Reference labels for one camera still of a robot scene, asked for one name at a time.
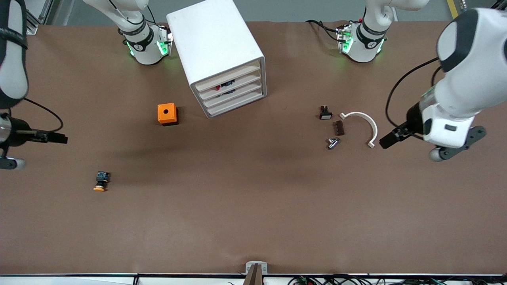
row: brown table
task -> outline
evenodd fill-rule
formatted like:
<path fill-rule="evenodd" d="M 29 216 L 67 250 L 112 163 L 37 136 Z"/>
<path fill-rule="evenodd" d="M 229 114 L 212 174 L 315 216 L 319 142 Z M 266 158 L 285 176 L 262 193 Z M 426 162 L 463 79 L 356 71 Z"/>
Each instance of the brown table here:
<path fill-rule="evenodd" d="M 207 119 L 177 57 L 143 66 L 116 27 L 42 26 L 29 37 L 29 98 L 65 121 L 68 145 L 12 148 L 23 171 L 1 171 L 0 272 L 270 271 L 504 273 L 507 104 L 478 115 L 488 135 L 450 161 L 409 139 L 367 147 L 371 129 L 345 121 L 329 151 L 318 108 L 384 117 L 387 94 L 435 56 L 443 22 L 395 23 L 374 62 L 353 63 L 307 23 L 249 23 L 266 56 L 267 98 Z M 400 85 L 392 116 L 429 87 L 437 64 Z M 181 124 L 156 106 L 175 102 Z M 28 103 L 13 115 L 57 122 Z M 97 171 L 110 190 L 92 190 Z"/>

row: orange box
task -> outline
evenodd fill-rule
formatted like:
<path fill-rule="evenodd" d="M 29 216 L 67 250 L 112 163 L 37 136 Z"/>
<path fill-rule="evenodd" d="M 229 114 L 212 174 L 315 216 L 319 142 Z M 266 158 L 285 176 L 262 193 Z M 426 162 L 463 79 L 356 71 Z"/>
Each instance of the orange box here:
<path fill-rule="evenodd" d="M 158 105 L 157 119 L 162 126 L 173 126 L 179 124 L 178 108 L 176 108 L 174 103 Z"/>

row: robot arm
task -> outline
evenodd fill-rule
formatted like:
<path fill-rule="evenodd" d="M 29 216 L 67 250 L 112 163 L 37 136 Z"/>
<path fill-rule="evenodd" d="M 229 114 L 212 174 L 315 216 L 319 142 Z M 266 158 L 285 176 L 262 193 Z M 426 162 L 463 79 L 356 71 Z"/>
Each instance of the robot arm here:
<path fill-rule="evenodd" d="M 365 14 L 361 23 L 353 23 L 342 31 L 340 51 L 357 62 L 375 58 L 384 43 L 387 29 L 394 20 L 390 7 L 401 10 L 420 10 L 429 0 L 366 0 Z"/>
<path fill-rule="evenodd" d="M 507 100 L 504 11 L 479 8 L 462 13 L 440 35 L 437 54 L 445 77 L 410 108 L 406 123 L 381 139 L 383 148 L 413 133 L 438 148 L 469 146 L 469 139 L 475 138 L 469 135 L 475 115 Z"/>
<path fill-rule="evenodd" d="M 155 64 L 170 53 L 172 35 L 164 26 L 151 25 L 141 13 L 148 0 L 83 0 L 108 16 L 127 39 L 130 54 L 141 64 Z"/>
<path fill-rule="evenodd" d="M 23 0 L 0 0 L 0 109 L 11 108 L 28 92 L 25 69 L 26 13 Z M 22 169 L 23 159 L 7 156 L 9 147 L 27 141 L 67 143 L 67 137 L 54 131 L 30 128 L 23 120 L 0 114 L 0 169 Z"/>
<path fill-rule="evenodd" d="M 0 0 L 0 7 L 0 109 L 7 109 L 28 92 L 26 8 L 23 0 Z"/>

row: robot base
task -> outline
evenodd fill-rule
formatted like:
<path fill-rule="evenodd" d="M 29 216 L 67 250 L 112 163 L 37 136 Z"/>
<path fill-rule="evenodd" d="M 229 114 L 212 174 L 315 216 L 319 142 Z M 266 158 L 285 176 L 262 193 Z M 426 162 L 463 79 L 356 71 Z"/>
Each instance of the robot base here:
<path fill-rule="evenodd" d="M 343 28 L 344 34 L 336 33 L 339 39 L 345 40 L 344 43 L 338 42 L 338 49 L 353 61 L 361 63 L 369 62 L 380 52 L 384 40 L 377 45 L 378 47 L 373 49 L 366 48 L 365 45 L 357 39 L 356 31 L 359 25 L 361 25 L 361 23 L 353 23 Z"/>

